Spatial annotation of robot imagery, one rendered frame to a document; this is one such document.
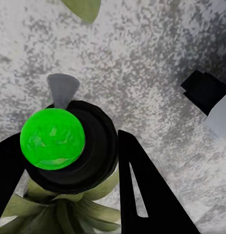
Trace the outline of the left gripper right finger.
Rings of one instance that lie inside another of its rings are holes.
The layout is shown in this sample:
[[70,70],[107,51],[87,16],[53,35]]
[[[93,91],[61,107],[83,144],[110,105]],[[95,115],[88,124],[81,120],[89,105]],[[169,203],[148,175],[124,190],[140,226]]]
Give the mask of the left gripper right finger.
[[[118,130],[122,234],[200,234],[138,140]],[[148,217],[137,215],[131,163]]]

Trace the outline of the insectifuge atomizer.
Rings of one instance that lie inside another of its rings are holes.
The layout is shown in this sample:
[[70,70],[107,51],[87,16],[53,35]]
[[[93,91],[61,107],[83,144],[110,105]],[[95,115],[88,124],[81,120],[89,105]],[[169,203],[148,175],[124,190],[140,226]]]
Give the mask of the insectifuge atomizer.
[[23,164],[44,190],[79,194],[97,187],[116,170],[118,134],[100,107],[72,100],[80,86],[77,78],[53,74],[46,80],[54,104],[24,124]]

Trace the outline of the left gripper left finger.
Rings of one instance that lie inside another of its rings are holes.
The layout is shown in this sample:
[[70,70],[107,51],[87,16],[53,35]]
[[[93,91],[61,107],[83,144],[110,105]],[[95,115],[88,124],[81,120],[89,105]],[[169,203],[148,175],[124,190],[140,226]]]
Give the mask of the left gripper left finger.
[[25,170],[20,133],[0,143],[0,218]]

